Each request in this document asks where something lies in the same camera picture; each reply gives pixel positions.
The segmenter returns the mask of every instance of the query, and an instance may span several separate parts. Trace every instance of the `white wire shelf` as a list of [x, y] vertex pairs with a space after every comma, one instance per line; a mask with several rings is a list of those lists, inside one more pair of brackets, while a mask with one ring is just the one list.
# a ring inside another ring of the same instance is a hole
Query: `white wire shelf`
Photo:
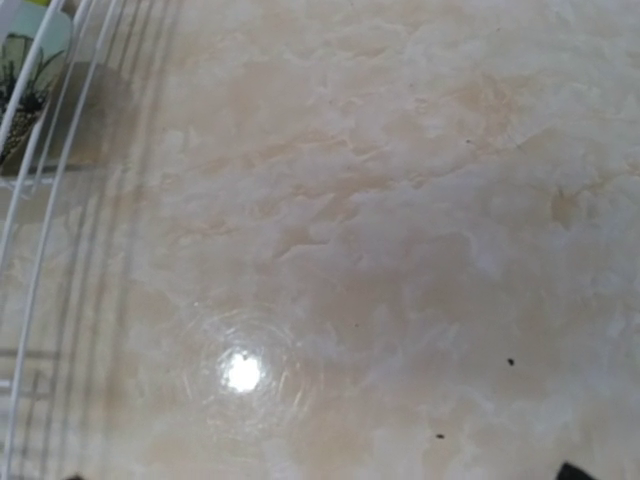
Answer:
[[[0, 0], [0, 42], [4, 41], [20, 2], [21, 0]], [[23, 69], [16, 82], [15, 90], [7, 106], [2, 124], [0, 125], [0, 150], [8, 136], [13, 116], [16, 113], [19, 100], [26, 87], [31, 68], [35, 63], [37, 50], [43, 41], [47, 28], [50, 26], [54, 13], [62, 9], [63, 3], [64, 0], [52, 0], [47, 8], [47, 12], [24, 62]], [[95, 19], [93, 17], [97, 16], [96, 11], [99, 10], [97, 5], [100, 3], [104, 4], [106, 14], [102, 14], [99, 19]], [[14, 475], [12, 472], [14, 471], [13, 460], [16, 450], [15, 441], [20, 402], [28, 396], [24, 388], [25, 360], [28, 356], [29, 337], [34, 318], [34, 305], [38, 294], [42, 264], [47, 249], [47, 240], [56, 207], [56, 200], [60, 193], [62, 177], [67, 168], [82, 110], [87, 100], [89, 87], [96, 72], [98, 62], [101, 60], [103, 47], [107, 43], [109, 34], [111, 33], [116, 18], [115, 14], [120, 4], [121, 0], [78, 0], [76, 2], [75, 6], [77, 8], [73, 17], [73, 38], [68, 53], [66, 71], [63, 73], [60, 93], [54, 101], [49, 102], [44, 114], [35, 124], [27, 143], [18, 175], [15, 178], [0, 179], [0, 189], [5, 188], [11, 191], [6, 217], [4, 219], [0, 218], [0, 221], [4, 220], [4, 226], [0, 232], [0, 282], [2, 282], [11, 255], [11, 243], [15, 233], [17, 212], [22, 203], [27, 201], [40, 186], [48, 185], [46, 210], [41, 218], [39, 239], [36, 251], [34, 252], [35, 260], [26, 289], [25, 307], [20, 322], [19, 343], [16, 346], [15, 355], [11, 359], [14, 365], [13, 371], [9, 376], [5, 375], [4, 377], [2, 376], [3, 372], [0, 372], [0, 400], [2, 397], [8, 398], [8, 410], [6, 412], [1, 410], [3, 404], [0, 403], [0, 415], [6, 415], [7, 417], [6, 431], [3, 431], [0, 426], [0, 479], [10, 479], [13, 478]], [[69, 86], [74, 67], [78, 62], [78, 47], [83, 44], [82, 42], [85, 40], [85, 37], [87, 37], [89, 25], [92, 25], [92, 28], [95, 28], [97, 25], [99, 33], [92, 45], [89, 68], [82, 83], [80, 93], [77, 94], [75, 98], [70, 99], [68, 97], [72, 94], [70, 93], [71, 89]], [[58, 123], [61, 117], [62, 106], [65, 103], [69, 104], [69, 102], [73, 102], [75, 105], [73, 108], [73, 116], [68, 125], [65, 125], [64, 129], [61, 130], [61, 126], [58, 125]], [[48, 156], [51, 150], [54, 132], [57, 132], [56, 135], [59, 135], [60, 131], [65, 132], [62, 152], [52, 167], [48, 161]], [[41, 153], [39, 153], [36, 158], [38, 146], [41, 146]]]

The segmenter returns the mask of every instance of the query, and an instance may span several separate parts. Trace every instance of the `white metal bar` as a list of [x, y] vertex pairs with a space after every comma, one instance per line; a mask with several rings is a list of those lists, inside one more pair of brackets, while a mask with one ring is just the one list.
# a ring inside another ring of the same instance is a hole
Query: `white metal bar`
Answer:
[[49, 150], [51, 149], [51, 141], [53, 139], [53, 134], [55, 133], [56, 124], [58, 123], [58, 118], [60, 116], [60, 111], [62, 110], [62, 104], [64, 101], [65, 94], [67, 93], [67, 89], [69, 88], [69, 82], [71, 81], [71, 74], [73, 73], [73, 67], [78, 57], [78, 46], [82, 43], [84, 36], [87, 31], [87, 26], [89, 22], [87, 21], [91, 15], [93, 10], [93, 6], [95, 5], [95, 0], [82, 0], [80, 6], [78, 7], [78, 12], [76, 17], [74, 18], [74, 29], [79, 25], [80, 34], [77, 38], [74, 39], [71, 45], [71, 54], [70, 54], [70, 64], [67, 68], [67, 73], [64, 77], [64, 82], [62, 84], [62, 89], [60, 90], [60, 96], [58, 97], [58, 103], [56, 104], [56, 108], [53, 112], [53, 117], [51, 119], [51, 125], [49, 126], [49, 132], [47, 133], [47, 138], [44, 142], [44, 146], [42, 147], [42, 153], [40, 154], [40, 160], [38, 161], [38, 168], [36, 170], [36, 174], [33, 181], [33, 186], [31, 188], [31, 195], [35, 193], [40, 183], [40, 178], [42, 177], [42, 170], [44, 169], [44, 164], [47, 160], [47, 156], [49, 155]]
[[31, 70], [33, 70], [33, 65], [36, 63], [36, 59], [38, 58], [38, 49], [40, 48], [42, 39], [49, 28], [53, 15], [55, 15], [57, 8], [62, 1], [63, 0], [53, 0], [47, 8], [44, 18], [42, 19], [42, 24], [40, 25], [40, 28], [38, 28], [38, 33], [36, 33], [36, 36], [33, 39], [27, 58], [22, 64], [22, 71], [20, 72], [20, 75], [18, 75], [18, 81], [16, 82], [13, 94], [11, 95], [11, 99], [7, 105], [7, 111], [5, 112], [2, 124], [0, 125], [0, 150], [4, 147], [7, 137], [9, 136], [13, 116], [18, 109], [22, 93], [24, 92], [27, 82], [29, 81], [29, 77], [31, 76]]
[[91, 84], [91, 80], [93, 79], [93, 75], [96, 70], [98, 56], [102, 51], [102, 46], [104, 44], [105, 38], [109, 31], [109, 27], [112, 23], [112, 19], [114, 17], [114, 13], [116, 11], [116, 6], [118, 5], [119, 0], [111, 0], [107, 13], [105, 15], [102, 28], [100, 29], [100, 34], [98, 35], [98, 40], [94, 46], [93, 56], [91, 58], [91, 63], [89, 65], [89, 71], [87, 72], [87, 77], [85, 78], [85, 82], [82, 87], [82, 91], [80, 93], [80, 97], [78, 98], [78, 103], [76, 104], [76, 109], [74, 111], [73, 119], [71, 121], [71, 125], [69, 127], [69, 132], [65, 139], [64, 147], [62, 149], [62, 155], [60, 157], [60, 163], [58, 164], [58, 168], [56, 171], [56, 176], [53, 182], [53, 186], [51, 188], [51, 193], [49, 196], [49, 202], [47, 204], [47, 210], [44, 217], [44, 223], [42, 225], [42, 232], [40, 235], [40, 241], [38, 244], [38, 250], [36, 254], [35, 266], [31, 277], [31, 283], [29, 285], [29, 293], [27, 295], [27, 308], [24, 314], [22, 332], [20, 336], [20, 344], [18, 345], [18, 354], [16, 358], [16, 365], [13, 375], [13, 384], [11, 385], [11, 400], [9, 407], [9, 425], [7, 430], [7, 436], [5, 441], [5, 453], [4, 453], [4, 464], [2, 466], [2, 475], [0, 478], [9, 479], [11, 478], [11, 461], [13, 457], [14, 450], [14, 439], [16, 433], [16, 425], [18, 419], [18, 402], [20, 400], [20, 385], [22, 383], [22, 374], [24, 370], [24, 362], [26, 357], [27, 344], [29, 342], [29, 334], [31, 331], [31, 324], [33, 322], [33, 310], [35, 305], [36, 293], [38, 290], [38, 283], [40, 280], [40, 272], [42, 270], [42, 263], [44, 260], [44, 254], [47, 246], [47, 240], [49, 237], [49, 232], [51, 229], [51, 221], [53, 219], [53, 214], [55, 210], [56, 198], [58, 195], [58, 191], [60, 188], [60, 183], [62, 180], [62, 173], [64, 172], [66, 163], [69, 159], [69, 153], [71, 151], [71, 147], [73, 146], [73, 141], [75, 139], [76, 130], [78, 128], [78, 123], [80, 121], [80, 117], [82, 115], [82, 109], [87, 99], [87, 94], [89, 92], [89, 86]]
[[9, 250], [11, 249], [11, 234], [13, 233], [13, 222], [16, 219], [16, 213], [18, 212], [18, 204], [20, 203], [20, 194], [22, 193], [22, 187], [27, 178], [29, 167], [31, 166], [31, 160], [33, 159], [33, 153], [36, 150], [38, 139], [40, 138], [40, 132], [44, 125], [44, 117], [46, 116], [49, 106], [45, 108], [42, 117], [38, 120], [33, 132], [29, 137], [29, 143], [27, 144], [27, 150], [20, 165], [20, 172], [18, 173], [18, 179], [16, 180], [13, 193], [11, 194], [11, 203], [9, 204], [9, 211], [7, 212], [7, 218], [2, 229], [2, 237], [0, 237], [0, 279], [4, 272], [5, 261], [9, 258]]

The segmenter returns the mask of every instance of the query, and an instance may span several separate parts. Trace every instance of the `glossy floor tile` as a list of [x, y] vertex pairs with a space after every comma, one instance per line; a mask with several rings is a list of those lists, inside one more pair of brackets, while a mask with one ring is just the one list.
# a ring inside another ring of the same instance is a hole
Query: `glossy floor tile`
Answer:
[[52, 232], [21, 471], [640, 478], [639, 21], [125, 2]]

